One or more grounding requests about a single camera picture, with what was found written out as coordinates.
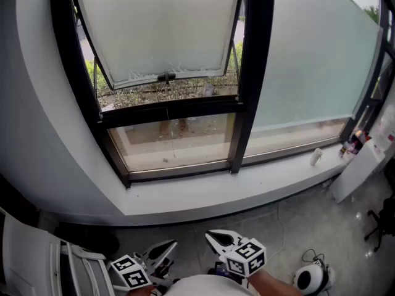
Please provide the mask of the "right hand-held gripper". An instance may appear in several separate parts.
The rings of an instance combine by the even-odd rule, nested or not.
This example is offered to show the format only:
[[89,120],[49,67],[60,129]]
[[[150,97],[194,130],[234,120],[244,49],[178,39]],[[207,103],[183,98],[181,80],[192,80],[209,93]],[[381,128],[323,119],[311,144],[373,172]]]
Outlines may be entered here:
[[255,238],[224,229],[206,232],[205,238],[230,273],[250,277],[266,265],[266,247]]

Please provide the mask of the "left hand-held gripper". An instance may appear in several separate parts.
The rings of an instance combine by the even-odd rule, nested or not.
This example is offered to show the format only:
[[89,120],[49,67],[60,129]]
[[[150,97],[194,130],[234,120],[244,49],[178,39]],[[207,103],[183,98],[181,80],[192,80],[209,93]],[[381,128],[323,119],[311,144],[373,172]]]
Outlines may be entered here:
[[176,240],[166,240],[150,246],[143,255],[124,255],[110,263],[126,287],[170,286],[169,270],[173,265]]

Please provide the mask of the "person's left forearm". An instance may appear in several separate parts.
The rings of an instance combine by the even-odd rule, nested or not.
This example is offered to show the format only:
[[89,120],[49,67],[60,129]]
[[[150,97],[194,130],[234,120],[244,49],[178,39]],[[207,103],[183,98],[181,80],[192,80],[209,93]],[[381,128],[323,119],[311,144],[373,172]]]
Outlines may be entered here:
[[129,290],[127,296],[162,296],[155,286],[145,286]]

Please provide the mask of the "person's right forearm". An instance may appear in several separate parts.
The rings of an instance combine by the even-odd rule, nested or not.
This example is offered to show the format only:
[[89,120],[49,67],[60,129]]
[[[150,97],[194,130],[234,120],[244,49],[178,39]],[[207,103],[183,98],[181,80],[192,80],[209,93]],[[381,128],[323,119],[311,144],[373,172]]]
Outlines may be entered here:
[[247,278],[260,296],[303,296],[294,286],[286,284],[260,269]]

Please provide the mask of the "person's white shirt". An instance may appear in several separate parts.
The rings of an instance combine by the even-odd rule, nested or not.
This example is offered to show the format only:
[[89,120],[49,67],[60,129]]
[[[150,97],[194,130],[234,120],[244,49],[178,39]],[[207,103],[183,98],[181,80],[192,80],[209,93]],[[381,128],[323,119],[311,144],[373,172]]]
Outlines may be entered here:
[[256,296],[223,276],[200,274],[180,279],[164,296]]

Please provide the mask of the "white windowsill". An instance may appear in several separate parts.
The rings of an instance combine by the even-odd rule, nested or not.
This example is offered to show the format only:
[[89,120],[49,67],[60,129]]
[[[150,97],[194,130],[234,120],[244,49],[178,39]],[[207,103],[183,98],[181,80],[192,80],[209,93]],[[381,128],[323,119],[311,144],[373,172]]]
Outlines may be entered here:
[[125,215],[137,223],[181,223],[265,205],[342,172],[350,158],[340,157],[339,150],[339,145],[325,148],[314,166],[308,152],[244,167],[235,175],[223,172],[135,184],[123,200]]

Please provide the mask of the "white round device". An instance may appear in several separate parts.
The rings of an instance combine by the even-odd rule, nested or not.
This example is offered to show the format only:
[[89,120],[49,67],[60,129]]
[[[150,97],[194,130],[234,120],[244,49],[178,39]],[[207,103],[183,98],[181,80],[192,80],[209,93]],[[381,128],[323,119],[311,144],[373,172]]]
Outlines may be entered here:
[[334,269],[315,263],[298,269],[293,277],[293,286],[303,296],[318,296],[322,292],[328,291],[334,283]]

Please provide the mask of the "clear lower glass pane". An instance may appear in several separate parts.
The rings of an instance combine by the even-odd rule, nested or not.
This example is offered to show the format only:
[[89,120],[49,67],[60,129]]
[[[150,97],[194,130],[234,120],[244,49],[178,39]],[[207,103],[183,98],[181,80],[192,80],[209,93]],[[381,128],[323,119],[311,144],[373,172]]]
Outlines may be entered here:
[[228,158],[235,114],[164,120],[112,128],[128,171],[161,170]]

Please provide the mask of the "white paper roll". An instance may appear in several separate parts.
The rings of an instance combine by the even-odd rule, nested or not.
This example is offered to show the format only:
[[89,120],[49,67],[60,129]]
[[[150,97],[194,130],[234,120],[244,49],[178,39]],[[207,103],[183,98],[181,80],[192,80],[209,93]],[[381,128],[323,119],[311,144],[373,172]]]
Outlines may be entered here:
[[321,159],[323,155],[323,151],[320,148],[316,148],[309,160],[309,164],[311,166],[315,166],[315,164]]

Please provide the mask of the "black office chair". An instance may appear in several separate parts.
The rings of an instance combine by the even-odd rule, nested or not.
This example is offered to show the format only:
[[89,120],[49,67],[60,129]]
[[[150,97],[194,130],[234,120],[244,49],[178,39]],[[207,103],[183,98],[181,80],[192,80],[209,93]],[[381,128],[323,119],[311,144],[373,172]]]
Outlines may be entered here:
[[368,241],[374,233],[378,232],[378,243],[373,249],[374,252],[377,252],[381,247],[383,236],[391,235],[395,237],[395,195],[384,199],[383,208],[378,214],[373,210],[369,210],[367,216],[374,218],[376,227],[364,237],[364,241]]

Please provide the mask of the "small colourful clutter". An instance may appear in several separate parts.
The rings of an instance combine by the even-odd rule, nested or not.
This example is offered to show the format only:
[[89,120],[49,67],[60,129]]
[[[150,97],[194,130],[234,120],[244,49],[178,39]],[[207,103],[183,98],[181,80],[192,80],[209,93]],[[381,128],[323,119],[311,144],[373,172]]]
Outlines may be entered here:
[[343,157],[345,154],[358,154],[364,144],[370,139],[371,137],[365,131],[358,130],[352,133],[349,139],[342,145],[339,156]]

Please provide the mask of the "window with mesh screen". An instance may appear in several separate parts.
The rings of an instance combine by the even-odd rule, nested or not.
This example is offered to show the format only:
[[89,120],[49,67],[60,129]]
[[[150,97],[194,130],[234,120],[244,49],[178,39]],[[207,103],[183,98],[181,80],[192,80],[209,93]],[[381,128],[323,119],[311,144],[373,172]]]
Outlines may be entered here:
[[278,160],[313,150],[316,147],[326,147],[347,140],[362,118],[364,109],[378,107],[381,104],[381,98],[376,96],[380,81],[384,76],[391,77],[395,74],[394,0],[353,1],[375,23],[379,24],[382,30],[364,91],[355,107],[355,115],[348,119],[338,139],[248,156],[246,147],[254,124],[267,66],[275,0],[241,0],[240,2],[233,35],[239,65],[239,84],[231,47],[227,72],[223,76],[170,80],[169,84],[158,81],[123,89],[111,89],[107,84],[86,36],[75,0],[73,0],[74,25],[100,112],[159,102],[230,95],[235,95],[246,105],[244,112],[233,113],[235,122],[228,158],[198,165],[130,172],[109,134],[112,128],[91,129],[88,127],[121,184],[129,187],[135,182],[181,178],[216,171],[229,171],[235,174],[245,166]]

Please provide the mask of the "metal window stay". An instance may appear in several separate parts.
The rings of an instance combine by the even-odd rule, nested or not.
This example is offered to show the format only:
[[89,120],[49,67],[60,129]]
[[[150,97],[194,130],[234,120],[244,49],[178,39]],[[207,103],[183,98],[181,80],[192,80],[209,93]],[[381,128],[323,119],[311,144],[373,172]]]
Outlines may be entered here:
[[232,40],[231,47],[232,47],[233,61],[234,61],[234,66],[235,66],[237,83],[239,84],[239,65],[238,65],[238,57],[237,57],[237,51],[236,51],[236,46],[235,46],[234,40]]

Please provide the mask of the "translucent white water jug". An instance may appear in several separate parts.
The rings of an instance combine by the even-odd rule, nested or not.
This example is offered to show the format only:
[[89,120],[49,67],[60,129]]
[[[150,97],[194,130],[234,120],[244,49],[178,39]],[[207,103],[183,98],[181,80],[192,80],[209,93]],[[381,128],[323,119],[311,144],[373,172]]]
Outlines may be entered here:
[[386,152],[395,143],[395,104],[385,108],[379,124],[370,133],[370,137],[376,154]]

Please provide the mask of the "large frosted glass pane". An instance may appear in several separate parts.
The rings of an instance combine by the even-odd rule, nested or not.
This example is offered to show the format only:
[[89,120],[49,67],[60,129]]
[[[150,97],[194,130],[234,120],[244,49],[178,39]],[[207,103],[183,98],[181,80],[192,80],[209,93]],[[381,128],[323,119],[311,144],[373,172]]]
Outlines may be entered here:
[[353,0],[275,0],[246,155],[338,139],[355,115],[381,36]]

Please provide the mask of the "frosted window sash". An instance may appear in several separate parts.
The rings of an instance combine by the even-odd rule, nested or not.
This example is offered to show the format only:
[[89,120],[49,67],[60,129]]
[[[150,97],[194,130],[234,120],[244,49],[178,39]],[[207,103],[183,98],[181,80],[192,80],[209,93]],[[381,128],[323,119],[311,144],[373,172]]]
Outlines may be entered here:
[[111,89],[223,76],[241,0],[75,0]]

